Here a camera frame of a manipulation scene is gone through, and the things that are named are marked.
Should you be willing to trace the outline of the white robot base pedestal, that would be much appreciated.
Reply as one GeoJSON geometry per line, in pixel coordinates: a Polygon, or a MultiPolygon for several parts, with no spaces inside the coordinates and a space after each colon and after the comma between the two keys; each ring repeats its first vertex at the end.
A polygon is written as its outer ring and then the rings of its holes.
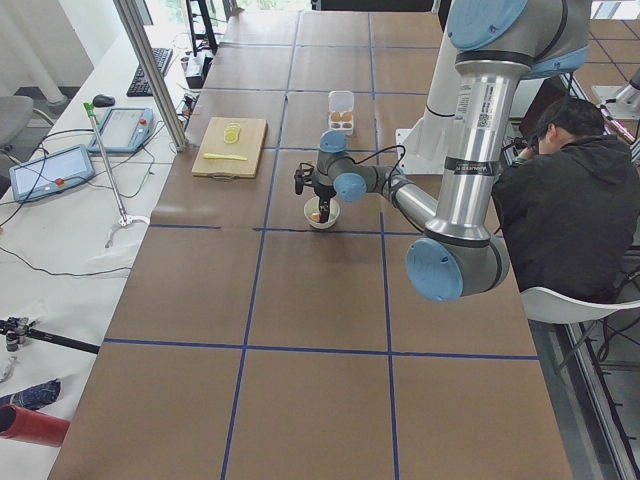
{"type": "Polygon", "coordinates": [[[396,142],[405,147],[400,161],[400,170],[406,175],[440,175],[444,171],[444,160],[436,154],[433,145],[422,139],[418,129],[397,129],[396,142]]]}

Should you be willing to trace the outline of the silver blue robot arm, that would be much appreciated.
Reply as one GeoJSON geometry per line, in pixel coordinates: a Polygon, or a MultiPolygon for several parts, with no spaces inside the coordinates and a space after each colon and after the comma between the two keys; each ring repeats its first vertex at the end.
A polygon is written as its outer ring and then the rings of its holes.
{"type": "Polygon", "coordinates": [[[423,235],[408,249],[414,288],[433,301],[489,291],[509,271],[503,240],[485,227],[491,190],[516,88],[521,80],[569,73],[585,61],[588,1],[455,1],[444,32],[460,76],[439,196],[431,197],[396,167],[356,163],[347,138],[325,132],[310,173],[295,189],[313,187],[326,220],[334,196],[345,202],[377,193],[423,235]]]}

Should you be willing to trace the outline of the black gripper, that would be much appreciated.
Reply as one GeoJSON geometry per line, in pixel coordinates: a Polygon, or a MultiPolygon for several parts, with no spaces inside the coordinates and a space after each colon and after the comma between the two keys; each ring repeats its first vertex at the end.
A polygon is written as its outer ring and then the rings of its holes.
{"type": "Polygon", "coordinates": [[[327,223],[330,216],[330,200],[334,197],[334,187],[315,181],[313,189],[315,195],[319,198],[318,213],[321,216],[321,222],[327,223]]]}

